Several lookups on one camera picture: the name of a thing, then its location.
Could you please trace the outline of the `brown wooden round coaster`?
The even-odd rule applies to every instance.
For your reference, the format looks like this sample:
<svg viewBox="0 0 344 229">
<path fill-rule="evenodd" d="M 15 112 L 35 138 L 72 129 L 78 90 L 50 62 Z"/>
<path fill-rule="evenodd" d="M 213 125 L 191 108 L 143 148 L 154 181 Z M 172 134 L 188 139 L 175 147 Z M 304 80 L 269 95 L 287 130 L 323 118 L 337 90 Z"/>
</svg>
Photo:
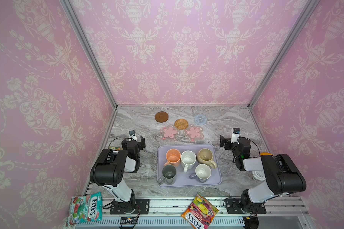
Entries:
<svg viewBox="0 0 344 229">
<path fill-rule="evenodd" d="M 160 111 L 155 114 L 155 120 L 159 123 L 164 123 L 169 119 L 169 115 L 167 112 Z"/>
</svg>

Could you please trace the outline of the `white speckled mug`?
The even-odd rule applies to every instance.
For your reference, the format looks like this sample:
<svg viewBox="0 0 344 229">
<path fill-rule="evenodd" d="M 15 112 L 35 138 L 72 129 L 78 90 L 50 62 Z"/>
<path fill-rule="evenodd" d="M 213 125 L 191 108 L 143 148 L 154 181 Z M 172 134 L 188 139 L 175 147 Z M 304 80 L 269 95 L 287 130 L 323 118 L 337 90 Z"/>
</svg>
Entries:
<svg viewBox="0 0 344 229">
<path fill-rule="evenodd" d="M 192 169 L 196 163 L 196 154 L 193 151 L 186 150 L 181 155 L 181 165 L 183 172 L 187 173 L 188 170 Z"/>
</svg>

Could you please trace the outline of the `right aluminium corner post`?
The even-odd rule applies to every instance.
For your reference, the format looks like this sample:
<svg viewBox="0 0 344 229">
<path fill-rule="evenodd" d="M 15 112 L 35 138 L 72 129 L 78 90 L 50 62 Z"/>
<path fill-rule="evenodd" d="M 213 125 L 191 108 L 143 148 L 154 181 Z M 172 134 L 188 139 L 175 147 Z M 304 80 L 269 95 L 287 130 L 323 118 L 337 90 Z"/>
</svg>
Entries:
<svg viewBox="0 0 344 229">
<path fill-rule="evenodd" d="M 268 85 L 271 77 L 274 75 L 278 67 L 280 66 L 281 62 L 285 58 L 286 54 L 296 41 L 297 37 L 299 36 L 300 32 L 304 28 L 305 24 L 309 20 L 310 16 L 312 15 L 313 11 L 317 7 L 319 0 L 310 0 L 307 1 L 303 10 L 301 11 L 299 17 L 297 18 L 295 24 L 291 28 L 290 32 L 288 33 L 287 38 L 285 39 L 283 45 L 279 49 L 276 57 L 274 58 L 272 64 L 270 65 L 268 71 L 264 75 L 261 83 L 259 84 L 258 88 L 256 89 L 252 99 L 250 100 L 249 104 L 247 105 L 249 110 L 252 110 L 255 104 L 258 102 L 261 94 L 264 92 L 266 86 Z"/>
</svg>

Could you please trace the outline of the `beige yellow mug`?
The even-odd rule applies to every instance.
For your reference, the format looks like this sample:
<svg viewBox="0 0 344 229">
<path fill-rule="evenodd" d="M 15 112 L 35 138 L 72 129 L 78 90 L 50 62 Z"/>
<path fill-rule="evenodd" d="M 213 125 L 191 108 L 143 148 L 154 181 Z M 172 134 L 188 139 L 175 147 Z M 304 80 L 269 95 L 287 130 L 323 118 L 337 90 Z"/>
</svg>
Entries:
<svg viewBox="0 0 344 229">
<path fill-rule="evenodd" d="M 207 148 L 201 149 L 197 154 L 197 161 L 201 164 L 208 165 L 209 167 L 216 169 L 217 163 L 214 161 L 213 152 Z"/>
</svg>

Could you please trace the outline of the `woven rattan round coaster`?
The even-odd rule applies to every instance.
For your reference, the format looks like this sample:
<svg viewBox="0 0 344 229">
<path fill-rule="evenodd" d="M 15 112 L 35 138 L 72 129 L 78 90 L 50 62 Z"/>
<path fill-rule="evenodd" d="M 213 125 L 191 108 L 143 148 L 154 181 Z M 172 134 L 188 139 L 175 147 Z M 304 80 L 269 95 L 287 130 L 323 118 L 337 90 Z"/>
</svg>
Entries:
<svg viewBox="0 0 344 229">
<path fill-rule="evenodd" d="M 189 123 L 186 119 L 177 119 L 174 123 L 174 126 L 178 130 L 185 130 L 189 127 Z"/>
</svg>

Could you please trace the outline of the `peach pink mug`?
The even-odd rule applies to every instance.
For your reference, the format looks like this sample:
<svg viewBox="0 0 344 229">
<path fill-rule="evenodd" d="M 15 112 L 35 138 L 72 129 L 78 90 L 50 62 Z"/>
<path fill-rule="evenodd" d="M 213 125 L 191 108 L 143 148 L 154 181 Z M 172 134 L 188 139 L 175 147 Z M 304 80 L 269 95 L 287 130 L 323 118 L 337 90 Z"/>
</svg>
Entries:
<svg viewBox="0 0 344 229">
<path fill-rule="evenodd" d="M 178 167 L 181 162 L 181 153 L 179 150 L 172 148 L 167 151 L 166 159 L 167 159 L 167 162 L 164 164 L 165 166 L 173 165 L 175 167 Z"/>
</svg>

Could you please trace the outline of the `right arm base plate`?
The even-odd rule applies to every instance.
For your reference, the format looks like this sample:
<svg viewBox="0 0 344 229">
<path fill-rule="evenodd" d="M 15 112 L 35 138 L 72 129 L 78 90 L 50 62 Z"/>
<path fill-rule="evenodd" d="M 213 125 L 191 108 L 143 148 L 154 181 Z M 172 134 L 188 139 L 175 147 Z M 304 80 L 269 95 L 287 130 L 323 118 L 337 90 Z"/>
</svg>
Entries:
<svg viewBox="0 0 344 229">
<path fill-rule="evenodd" d="M 252 203 L 249 199 L 226 198 L 223 206 L 228 214 L 266 214 L 263 203 Z"/>
</svg>

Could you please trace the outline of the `yellow green Fox's candy bag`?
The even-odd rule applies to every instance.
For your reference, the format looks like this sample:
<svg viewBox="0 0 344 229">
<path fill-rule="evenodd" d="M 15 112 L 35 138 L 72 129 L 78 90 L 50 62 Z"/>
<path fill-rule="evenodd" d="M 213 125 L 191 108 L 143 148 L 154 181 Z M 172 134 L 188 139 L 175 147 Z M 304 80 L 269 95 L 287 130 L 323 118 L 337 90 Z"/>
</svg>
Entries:
<svg viewBox="0 0 344 229">
<path fill-rule="evenodd" d="M 113 150 L 113 151 L 120 151 L 122 150 L 122 148 L 120 147 L 109 147 L 110 150 Z"/>
</svg>

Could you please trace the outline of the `lavender mug white inside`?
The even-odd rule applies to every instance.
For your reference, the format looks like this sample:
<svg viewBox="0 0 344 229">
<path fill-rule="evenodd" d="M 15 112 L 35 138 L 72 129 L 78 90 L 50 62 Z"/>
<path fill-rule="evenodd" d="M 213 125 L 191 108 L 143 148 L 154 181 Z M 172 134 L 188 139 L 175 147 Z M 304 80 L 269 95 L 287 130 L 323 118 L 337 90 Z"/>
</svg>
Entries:
<svg viewBox="0 0 344 229">
<path fill-rule="evenodd" d="M 196 169 L 195 173 L 191 174 L 189 178 L 191 180 L 195 179 L 200 183 L 205 183 L 212 175 L 212 171 L 210 167 L 206 164 L 199 164 Z"/>
</svg>

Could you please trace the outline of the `red Fox's candy bag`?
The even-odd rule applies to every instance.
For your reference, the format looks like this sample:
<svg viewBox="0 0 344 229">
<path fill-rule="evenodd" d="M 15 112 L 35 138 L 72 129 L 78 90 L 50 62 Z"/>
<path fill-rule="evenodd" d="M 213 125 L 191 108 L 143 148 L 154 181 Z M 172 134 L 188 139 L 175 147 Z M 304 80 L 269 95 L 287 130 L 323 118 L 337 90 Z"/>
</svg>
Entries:
<svg viewBox="0 0 344 229">
<path fill-rule="evenodd" d="M 208 229 L 219 210 L 198 193 L 181 215 L 194 229 Z"/>
</svg>

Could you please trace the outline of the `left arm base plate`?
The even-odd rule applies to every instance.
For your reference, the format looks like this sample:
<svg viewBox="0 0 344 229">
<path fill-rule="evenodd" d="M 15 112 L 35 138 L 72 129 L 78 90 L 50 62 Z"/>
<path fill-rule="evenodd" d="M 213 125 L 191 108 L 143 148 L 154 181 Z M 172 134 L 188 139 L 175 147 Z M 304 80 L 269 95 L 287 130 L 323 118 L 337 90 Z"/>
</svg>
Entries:
<svg viewBox="0 0 344 229">
<path fill-rule="evenodd" d="M 131 215 L 131 214 L 148 214 L 150 199 L 135 199 L 129 202 L 117 202 L 113 200 L 110 203 L 111 215 Z"/>
</svg>

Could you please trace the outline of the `pink flower coaster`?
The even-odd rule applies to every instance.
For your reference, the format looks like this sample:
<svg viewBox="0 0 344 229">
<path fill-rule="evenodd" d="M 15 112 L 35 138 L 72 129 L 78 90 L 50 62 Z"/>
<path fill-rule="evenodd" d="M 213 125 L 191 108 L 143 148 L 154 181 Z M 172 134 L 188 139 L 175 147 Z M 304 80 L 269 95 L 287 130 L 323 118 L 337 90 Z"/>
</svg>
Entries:
<svg viewBox="0 0 344 229">
<path fill-rule="evenodd" d="M 190 142 L 197 142 L 204 138 L 203 129 L 200 126 L 190 125 L 183 133 Z"/>
<path fill-rule="evenodd" d="M 169 125 L 160 129 L 160 139 L 163 141 L 176 141 L 180 131 L 174 125 Z"/>
</svg>

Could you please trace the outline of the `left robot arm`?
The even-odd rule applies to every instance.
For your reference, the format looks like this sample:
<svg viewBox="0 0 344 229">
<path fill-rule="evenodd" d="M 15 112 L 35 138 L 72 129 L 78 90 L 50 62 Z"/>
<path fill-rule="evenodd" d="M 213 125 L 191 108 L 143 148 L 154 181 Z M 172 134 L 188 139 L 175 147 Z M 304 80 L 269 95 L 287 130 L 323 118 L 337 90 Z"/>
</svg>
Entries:
<svg viewBox="0 0 344 229">
<path fill-rule="evenodd" d="M 140 151 L 145 138 L 124 138 L 120 150 L 103 149 L 90 172 L 90 182 L 105 188 L 114 199 L 104 206 L 110 214 L 148 214 L 150 200 L 136 198 L 134 190 L 123 179 L 125 173 L 136 173 L 140 167 Z"/>
</svg>

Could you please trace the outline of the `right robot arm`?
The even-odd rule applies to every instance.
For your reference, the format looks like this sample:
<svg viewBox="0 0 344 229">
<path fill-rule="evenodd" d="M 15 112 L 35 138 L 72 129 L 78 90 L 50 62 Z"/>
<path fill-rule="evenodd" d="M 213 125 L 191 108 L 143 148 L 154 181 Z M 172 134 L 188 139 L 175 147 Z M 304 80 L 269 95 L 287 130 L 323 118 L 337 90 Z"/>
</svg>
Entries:
<svg viewBox="0 0 344 229">
<path fill-rule="evenodd" d="M 224 207 L 228 214 L 266 214 L 265 203 L 283 194 L 306 190 L 306 181 L 287 154 L 261 153 L 250 156 L 251 140 L 245 137 L 233 139 L 220 136 L 220 146 L 231 150 L 232 162 L 240 171 L 263 172 L 265 180 L 254 188 L 246 189 L 240 198 L 226 198 Z"/>
</svg>

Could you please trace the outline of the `orange lidded jar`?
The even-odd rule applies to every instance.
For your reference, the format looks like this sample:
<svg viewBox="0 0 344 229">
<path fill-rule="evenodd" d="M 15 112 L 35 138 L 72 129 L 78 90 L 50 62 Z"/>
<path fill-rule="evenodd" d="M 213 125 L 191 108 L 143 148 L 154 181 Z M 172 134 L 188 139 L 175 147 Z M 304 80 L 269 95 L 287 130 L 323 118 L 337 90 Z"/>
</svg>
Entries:
<svg viewBox="0 0 344 229">
<path fill-rule="evenodd" d="M 268 152 L 262 152 L 260 153 L 260 156 L 273 156 L 273 154 L 268 153 Z"/>
</svg>

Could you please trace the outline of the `grey green mug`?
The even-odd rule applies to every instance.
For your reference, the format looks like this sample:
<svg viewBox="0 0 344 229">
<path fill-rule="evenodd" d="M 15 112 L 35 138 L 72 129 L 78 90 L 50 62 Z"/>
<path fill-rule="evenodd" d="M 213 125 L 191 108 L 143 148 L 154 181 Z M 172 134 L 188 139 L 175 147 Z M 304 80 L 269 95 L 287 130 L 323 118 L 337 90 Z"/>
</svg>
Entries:
<svg viewBox="0 0 344 229">
<path fill-rule="evenodd" d="M 162 176 L 158 179 L 158 184 L 172 185 L 176 180 L 177 170 L 174 165 L 166 165 L 162 169 Z"/>
</svg>

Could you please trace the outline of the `light blue knitted coaster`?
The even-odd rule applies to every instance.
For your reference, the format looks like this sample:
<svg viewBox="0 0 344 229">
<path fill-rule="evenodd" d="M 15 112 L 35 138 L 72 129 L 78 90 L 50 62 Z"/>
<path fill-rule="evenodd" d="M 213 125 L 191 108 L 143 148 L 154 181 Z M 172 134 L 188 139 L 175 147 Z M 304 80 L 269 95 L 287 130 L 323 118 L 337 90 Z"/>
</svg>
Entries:
<svg viewBox="0 0 344 229">
<path fill-rule="evenodd" d="M 207 121 L 208 121 L 207 117 L 203 114 L 198 114 L 194 117 L 195 124 L 199 126 L 204 126 L 207 123 Z"/>
</svg>

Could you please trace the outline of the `aluminium corner post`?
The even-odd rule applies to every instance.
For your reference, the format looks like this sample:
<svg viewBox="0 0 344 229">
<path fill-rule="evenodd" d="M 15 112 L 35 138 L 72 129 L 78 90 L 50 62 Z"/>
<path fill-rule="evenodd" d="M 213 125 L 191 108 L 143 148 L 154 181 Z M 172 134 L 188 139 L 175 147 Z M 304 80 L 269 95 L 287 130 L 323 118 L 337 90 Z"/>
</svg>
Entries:
<svg viewBox="0 0 344 229">
<path fill-rule="evenodd" d="M 109 100 L 113 110 L 117 110 L 117 104 L 116 104 L 116 100 L 114 98 L 114 96 L 112 95 L 112 92 L 110 90 L 110 87 L 106 81 L 106 78 L 100 68 L 100 65 L 98 64 L 98 61 L 96 59 L 95 53 L 93 52 L 91 45 L 86 37 L 86 33 L 84 31 L 84 29 L 81 26 L 81 23 L 73 9 L 73 6 L 71 4 L 71 1 L 69 0 L 60 0 L 60 3 L 72 25 L 72 28 L 77 36 L 77 38 L 79 39 L 80 45 L 82 46 L 91 67 L 93 68 L 95 75 L 97 77 L 97 79 L 99 80 L 105 95 L 107 97 L 107 99 Z"/>
<path fill-rule="evenodd" d="M 255 104 L 258 102 L 261 94 L 264 92 L 266 86 L 268 85 L 271 77 L 274 75 L 278 67 L 280 66 L 281 62 L 285 58 L 286 54 L 296 41 L 297 37 L 299 36 L 300 32 L 304 28 L 305 24 L 309 20 L 310 16 L 312 15 L 313 11 L 317 7 L 319 0 L 310 0 L 307 1 L 303 10 L 301 11 L 299 17 L 297 18 L 295 24 L 291 28 L 290 32 L 288 33 L 287 38 L 285 39 L 283 45 L 279 49 L 276 57 L 274 58 L 272 64 L 270 65 L 268 71 L 264 75 L 261 83 L 259 84 L 258 88 L 256 89 L 252 99 L 250 100 L 249 104 L 247 105 L 249 110 L 252 110 Z"/>
</svg>

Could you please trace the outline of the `aluminium front rail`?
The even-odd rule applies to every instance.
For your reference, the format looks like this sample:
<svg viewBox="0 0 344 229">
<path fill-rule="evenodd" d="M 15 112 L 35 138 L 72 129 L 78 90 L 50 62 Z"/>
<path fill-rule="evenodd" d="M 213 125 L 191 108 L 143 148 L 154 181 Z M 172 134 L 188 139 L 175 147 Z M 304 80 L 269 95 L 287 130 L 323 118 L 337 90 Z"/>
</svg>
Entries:
<svg viewBox="0 0 344 229">
<path fill-rule="evenodd" d="M 181 217 L 192 203 L 192 197 L 149 198 L 148 214 L 111 215 L 110 210 L 103 211 L 101 221 L 78 224 L 77 229 L 190 229 L 192 225 Z M 228 197 L 208 197 L 217 209 L 209 228 L 241 229 L 252 217 L 259 221 L 260 229 L 314 229 L 304 203 L 299 197 L 278 197 L 264 204 L 266 214 L 235 213 Z"/>
</svg>

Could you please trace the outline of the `lavender plastic tray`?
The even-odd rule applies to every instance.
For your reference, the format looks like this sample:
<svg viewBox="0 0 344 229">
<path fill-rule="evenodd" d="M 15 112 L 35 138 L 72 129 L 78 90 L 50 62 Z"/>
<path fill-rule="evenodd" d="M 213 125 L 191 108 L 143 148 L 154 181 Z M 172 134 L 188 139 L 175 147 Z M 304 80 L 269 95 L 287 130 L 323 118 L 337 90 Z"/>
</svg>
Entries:
<svg viewBox="0 0 344 229">
<path fill-rule="evenodd" d="M 162 170 L 164 168 L 164 164 L 167 162 L 167 152 L 168 150 L 176 149 L 180 153 L 184 151 L 190 150 L 198 155 L 199 151 L 202 149 L 207 149 L 212 152 L 212 159 L 216 160 L 216 152 L 214 146 L 212 144 L 185 144 L 185 145 L 168 145 L 168 146 L 161 146 L 158 148 L 158 170 L 157 170 L 157 182 L 158 185 L 162 188 L 167 187 L 188 187 L 188 186 L 203 186 L 203 185 L 218 185 L 222 182 L 222 176 L 220 173 L 219 168 L 211 169 L 211 176 L 210 178 L 202 183 L 197 178 L 191 178 L 192 174 L 195 174 L 195 169 L 198 166 L 198 163 L 195 163 L 192 169 L 187 170 L 187 172 L 183 171 L 183 166 L 180 164 L 176 167 L 176 175 L 174 176 L 175 182 L 173 184 L 168 184 L 165 181 L 162 181 Z"/>
</svg>

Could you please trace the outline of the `white lidded cup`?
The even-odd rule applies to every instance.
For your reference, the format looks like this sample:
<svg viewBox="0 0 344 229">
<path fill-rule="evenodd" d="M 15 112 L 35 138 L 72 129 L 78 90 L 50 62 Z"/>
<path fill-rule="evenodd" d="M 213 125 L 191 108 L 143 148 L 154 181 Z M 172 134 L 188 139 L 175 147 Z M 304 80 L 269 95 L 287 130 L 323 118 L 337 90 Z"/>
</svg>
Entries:
<svg viewBox="0 0 344 229">
<path fill-rule="evenodd" d="M 265 181 L 266 177 L 263 171 L 253 171 L 252 176 L 254 180 Z"/>
</svg>

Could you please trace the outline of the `left aluminium corner post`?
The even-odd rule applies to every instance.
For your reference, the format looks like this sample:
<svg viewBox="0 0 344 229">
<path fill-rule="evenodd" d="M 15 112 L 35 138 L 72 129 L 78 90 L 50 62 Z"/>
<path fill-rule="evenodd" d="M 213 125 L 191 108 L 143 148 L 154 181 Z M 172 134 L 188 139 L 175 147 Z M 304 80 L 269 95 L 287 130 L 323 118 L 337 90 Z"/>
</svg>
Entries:
<svg viewBox="0 0 344 229">
<path fill-rule="evenodd" d="M 69 0 L 60 0 L 60 3 L 72 25 L 72 28 L 77 36 L 77 38 L 79 39 L 80 45 L 82 46 L 91 67 L 93 68 L 95 75 L 97 77 L 97 79 L 99 80 L 105 95 L 107 97 L 107 99 L 109 100 L 113 110 L 117 110 L 117 104 L 116 104 L 116 100 L 114 98 L 114 96 L 112 95 L 112 92 L 110 90 L 110 87 L 106 81 L 106 78 L 100 68 L 100 65 L 98 64 L 98 61 L 96 59 L 95 53 L 93 52 L 91 45 L 86 37 L 86 33 L 84 31 L 84 29 L 81 26 L 81 23 L 73 9 L 73 6 L 71 4 L 71 1 Z"/>
</svg>

